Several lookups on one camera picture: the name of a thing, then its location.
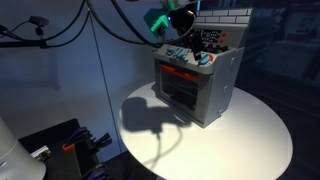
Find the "green object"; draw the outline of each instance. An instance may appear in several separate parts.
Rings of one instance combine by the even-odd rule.
[[[143,18],[156,37],[162,36],[164,29],[169,27],[167,12],[162,9],[150,9]]]

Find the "white round table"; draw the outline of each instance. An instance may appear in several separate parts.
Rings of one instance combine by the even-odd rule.
[[[228,110],[205,129],[155,97],[147,84],[123,103],[119,131],[130,153],[168,180],[271,180],[292,158],[287,127],[266,104],[234,88]]]

